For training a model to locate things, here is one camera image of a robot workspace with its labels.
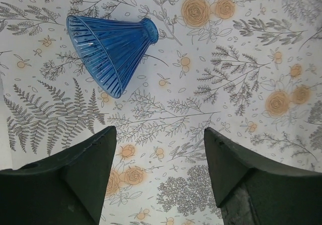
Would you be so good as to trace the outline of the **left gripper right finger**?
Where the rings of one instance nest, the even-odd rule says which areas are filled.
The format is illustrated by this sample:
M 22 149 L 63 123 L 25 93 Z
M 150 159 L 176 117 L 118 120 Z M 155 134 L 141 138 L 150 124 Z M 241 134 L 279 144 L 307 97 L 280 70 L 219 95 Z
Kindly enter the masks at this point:
M 321 224 L 321 173 L 271 160 L 212 128 L 204 144 L 224 224 Z

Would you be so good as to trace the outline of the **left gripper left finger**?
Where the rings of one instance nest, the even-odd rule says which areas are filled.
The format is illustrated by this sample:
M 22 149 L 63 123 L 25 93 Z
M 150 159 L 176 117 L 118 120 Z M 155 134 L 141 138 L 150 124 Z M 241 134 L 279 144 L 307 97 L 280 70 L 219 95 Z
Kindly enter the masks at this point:
M 1 224 L 98 224 L 116 128 L 17 170 L 1 171 Z

